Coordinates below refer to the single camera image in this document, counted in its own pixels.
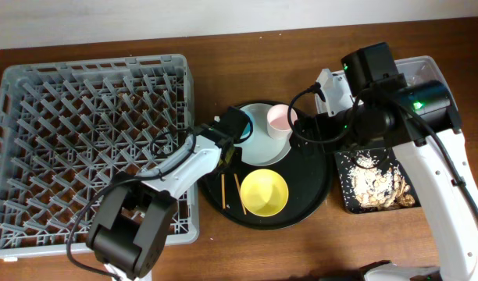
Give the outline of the yellow bowl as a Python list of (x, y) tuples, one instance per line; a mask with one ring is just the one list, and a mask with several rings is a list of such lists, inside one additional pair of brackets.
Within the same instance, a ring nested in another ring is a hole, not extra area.
[(271, 169), (256, 169), (241, 182), (241, 197), (246, 210), (259, 217), (272, 217), (287, 205), (286, 180)]

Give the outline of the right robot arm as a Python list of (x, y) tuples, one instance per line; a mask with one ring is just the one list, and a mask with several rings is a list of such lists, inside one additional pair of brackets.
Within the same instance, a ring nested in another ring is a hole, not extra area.
[(326, 112), (289, 126), (298, 139), (327, 153), (391, 149), (412, 182), (440, 261), (437, 267), (378, 261), (361, 268), (361, 279), (478, 280), (478, 188), (452, 93), (438, 80), (408, 85), (384, 42), (341, 63), (348, 88), (333, 91), (315, 82), (309, 91)]

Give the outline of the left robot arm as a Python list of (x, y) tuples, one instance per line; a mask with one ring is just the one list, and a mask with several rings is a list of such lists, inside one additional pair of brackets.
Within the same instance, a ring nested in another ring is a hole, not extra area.
[(159, 259), (179, 198), (203, 176), (228, 165), (253, 133), (250, 117), (230, 107), (218, 120), (182, 131), (186, 140), (153, 169), (120, 172), (93, 198), (100, 206), (86, 245), (113, 280), (145, 277)]

